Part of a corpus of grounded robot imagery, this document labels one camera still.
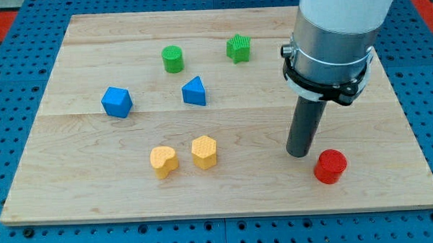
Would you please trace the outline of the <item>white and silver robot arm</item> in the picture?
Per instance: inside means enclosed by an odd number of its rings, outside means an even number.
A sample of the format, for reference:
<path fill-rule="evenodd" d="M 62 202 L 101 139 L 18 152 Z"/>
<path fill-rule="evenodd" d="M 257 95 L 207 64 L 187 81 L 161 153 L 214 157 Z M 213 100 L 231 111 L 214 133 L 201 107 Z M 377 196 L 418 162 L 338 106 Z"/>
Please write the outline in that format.
<path fill-rule="evenodd" d="M 299 0 L 281 47 L 290 88 L 312 102 L 350 105 L 370 76 L 373 44 L 393 0 Z"/>

